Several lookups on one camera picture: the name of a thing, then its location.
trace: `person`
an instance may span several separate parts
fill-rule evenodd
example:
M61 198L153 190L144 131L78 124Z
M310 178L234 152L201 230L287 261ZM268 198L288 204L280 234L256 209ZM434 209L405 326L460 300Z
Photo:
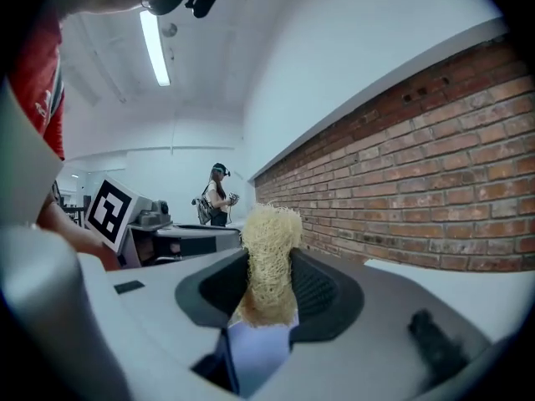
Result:
M8 72L11 88L23 112L48 146L64 160L62 123L64 86L59 66L60 22L68 15L130 10L155 0L52 0L23 44ZM106 270L119 269L117 257L94 233L73 223L48 194L37 225L60 234L77 252L97 256Z
M215 164L211 169L210 182L206 188L206 200L210 202L212 208L219 210L211 218L211 226L225 227L227 225L228 211L232 202L227 199L227 194L221 184L227 174L228 171L224 164Z

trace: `red shirt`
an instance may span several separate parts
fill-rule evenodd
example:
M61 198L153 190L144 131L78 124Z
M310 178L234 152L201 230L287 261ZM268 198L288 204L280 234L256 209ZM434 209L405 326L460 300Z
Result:
M63 160L64 86L59 77L60 44L57 17L43 16L28 35L8 79L30 122Z

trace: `sponge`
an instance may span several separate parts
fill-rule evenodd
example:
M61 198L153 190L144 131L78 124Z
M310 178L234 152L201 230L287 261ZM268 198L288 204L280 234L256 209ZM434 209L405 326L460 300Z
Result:
M252 327L293 322L290 250L303 234L301 216L288 208L256 205L242 230L249 251L248 286L237 312Z

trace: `fluorescent light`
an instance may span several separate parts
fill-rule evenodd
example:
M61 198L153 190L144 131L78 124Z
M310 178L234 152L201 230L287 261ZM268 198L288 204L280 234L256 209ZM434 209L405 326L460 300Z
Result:
M158 30L158 18L146 10L140 13L141 27L145 36L145 43L149 50L150 61L160 86L169 86L169 74L167 73L166 60L161 50L160 31Z

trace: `brick wall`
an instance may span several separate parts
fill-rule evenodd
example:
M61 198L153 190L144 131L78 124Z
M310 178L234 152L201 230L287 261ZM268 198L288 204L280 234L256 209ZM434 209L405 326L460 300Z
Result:
M534 269L533 90L507 38L482 43L316 135L257 199L298 210L304 245L343 259Z

